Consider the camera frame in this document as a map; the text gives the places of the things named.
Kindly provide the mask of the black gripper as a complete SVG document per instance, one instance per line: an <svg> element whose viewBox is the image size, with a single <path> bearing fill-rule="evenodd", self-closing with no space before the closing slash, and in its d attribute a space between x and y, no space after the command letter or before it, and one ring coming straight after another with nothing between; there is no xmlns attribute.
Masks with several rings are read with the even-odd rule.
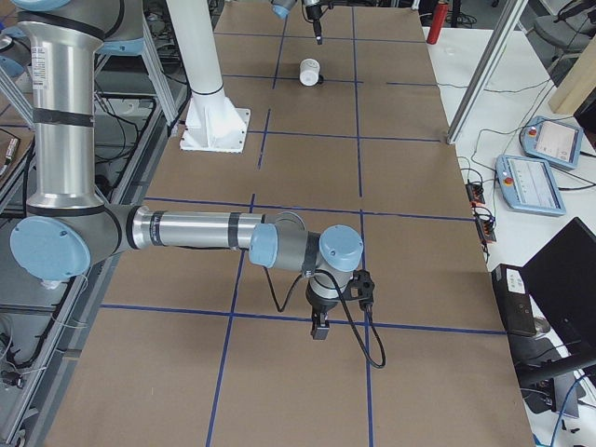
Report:
<svg viewBox="0 0 596 447"><path fill-rule="evenodd" d="M322 27L320 18L322 17L322 6L320 0L303 0L303 7L305 9L306 18L312 21L313 32L318 45L322 44Z"/></svg>
<svg viewBox="0 0 596 447"><path fill-rule="evenodd" d="M327 313L336 307L336 301L318 295L311 287L306 288L305 297L312 308L311 337L314 340L325 340L330 331L330 323L327 320Z"/></svg>

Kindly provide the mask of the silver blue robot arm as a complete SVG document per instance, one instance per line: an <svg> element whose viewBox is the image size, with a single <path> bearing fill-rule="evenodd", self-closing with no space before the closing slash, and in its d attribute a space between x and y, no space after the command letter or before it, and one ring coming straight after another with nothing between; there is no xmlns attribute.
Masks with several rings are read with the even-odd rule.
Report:
<svg viewBox="0 0 596 447"><path fill-rule="evenodd" d="M313 233L291 212L152 211L102 200L95 190L94 60L100 51L142 51L142 3L20 1L18 10L31 44L37 172L10 248L29 274L64 281L152 246L245 251L253 264L307 279L316 340L327 335L331 309L363 300L371 282L359 269L363 243L351 227Z"/></svg>
<svg viewBox="0 0 596 447"><path fill-rule="evenodd" d="M312 25L313 33L315 36L316 43L321 45L323 43L322 38L322 26L321 18L324 15L322 10L323 2L320 0L272 0L270 2L272 11L281 19L285 20L291 10L299 5L303 14L303 19Z"/></svg>

